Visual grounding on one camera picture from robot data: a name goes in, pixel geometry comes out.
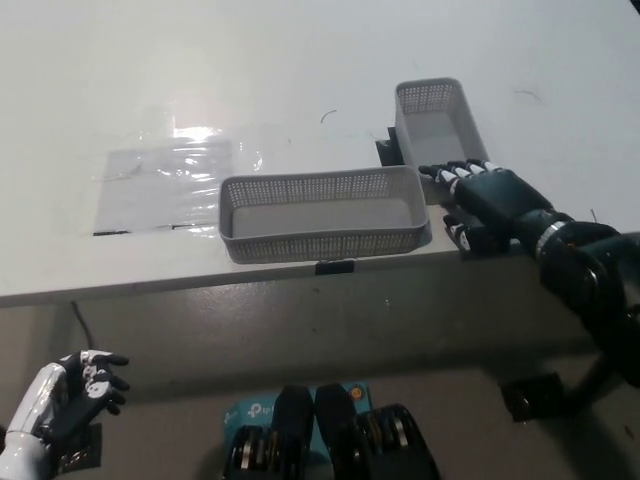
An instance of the gray plastic basket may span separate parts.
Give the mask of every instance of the gray plastic basket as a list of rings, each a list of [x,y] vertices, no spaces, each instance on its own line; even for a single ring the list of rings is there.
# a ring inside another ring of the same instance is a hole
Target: gray plastic basket
[[[407,253],[429,219],[415,169],[230,177],[220,236],[237,263]]]
[[[405,164],[489,160],[462,85],[453,78],[396,87],[396,134]]]

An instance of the black cable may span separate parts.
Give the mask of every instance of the black cable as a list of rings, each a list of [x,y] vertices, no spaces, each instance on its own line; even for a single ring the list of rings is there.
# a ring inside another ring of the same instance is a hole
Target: black cable
[[[80,327],[82,327],[84,336],[87,338],[87,347],[89,348],[89,350],[96,350],[96,341],[93,338],[93,334],[91,333],[91,330],[89,330],[89,326],[87,325],[87,322],[82,316],[82,312],[80,311],[80,306],[78,305],[78,302],[76,302],[75,300],[72,301],[71,308],[73,309],[73,313],[76,316],[76,319],[80,324]]]
[[[611,379],[613,373],[614,368],[611,362],[604,355],[600,355],[580,383],[565,394],[563,413],[575,415],[595,402],[598,399],[598,392]]]

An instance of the small black object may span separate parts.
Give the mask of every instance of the small black object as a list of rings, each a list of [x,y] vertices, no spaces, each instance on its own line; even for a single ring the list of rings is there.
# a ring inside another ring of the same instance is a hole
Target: small black object
[[[500,388],[514,422],[557,417],[562,412],[564,387],[556,373],[516,380]]]
[[[404,159],[402,158],[402,152],[400,151],[400,145],[398,144],[398,137],[396,135],[396,128],[389,127],[387,128],[387,132],[389,132],[389,140],[376,140],[376,149],[378,150],[380,164],[383,167],[404,165]]]
[[[514,422],[570,417],[588,407],[612,377],[612,363],[601,355],[574,388],[565,391],[557,373],[516,380],[501,386]]]
[[[316,263],[316,275],[337,275],[340,273],[353,273],[356,262],[353,260],[339,260],[337,262]]]
[[[59,474],[98,468],[102,463],[102,424],[89,425],[67,445],[57,465]]]

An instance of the box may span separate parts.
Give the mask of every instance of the box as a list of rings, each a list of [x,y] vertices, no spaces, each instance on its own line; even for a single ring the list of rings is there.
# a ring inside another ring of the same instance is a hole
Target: box
[[[343,383],[344,389],[349,392],[357,413],[368,412],[371,410],[371,396],[369,395],[369,387],[365,382]],[[315,397],[316,389],[309,388],[311,396]],[[249,426],[268,426],[271,424],[273,417],[273,405],[280,392],[265,395],[257,395],[255,397],[245,398],[233,407],[231,407],[224,415],[222,425],[224,429],[224,438],[227,450],[231,445],[231,441],[238,429],[245,425]],[[327,446],[322,441],[318,422],[314,420],[313,436],[311,438],[311,448],[309,453],[309,464],[326,464],[330,463],[329,452]]]

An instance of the plastic sheet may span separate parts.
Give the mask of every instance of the plastic sheet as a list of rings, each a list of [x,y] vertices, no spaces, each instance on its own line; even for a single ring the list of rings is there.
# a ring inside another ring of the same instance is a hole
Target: plastic sheet
[[[260,171],[260,150],[212,127],[173,129],[164,141],[107,154],[94,235],[210,229],[218,221],[220,183],[241,165]]]

